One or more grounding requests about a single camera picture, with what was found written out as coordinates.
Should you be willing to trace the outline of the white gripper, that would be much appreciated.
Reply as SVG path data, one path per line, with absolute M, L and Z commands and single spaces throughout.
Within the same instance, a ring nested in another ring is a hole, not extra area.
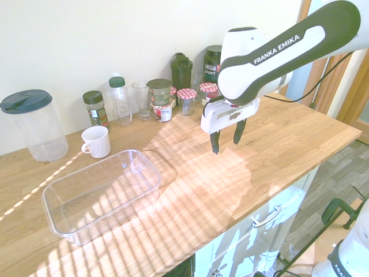
M 259 107 L 260 98 L 254 99 L 244 106 L 234 107 L 227 100 L 217 100 L 213 103 L 207 102 L 203 109 L 201 118 L 201 129 L 210 134 L 212 151 L 219 153 L 220 130 L 235 123 L 234 144 L 238 144 L 244 132 L 247 118 L 253 116 Z

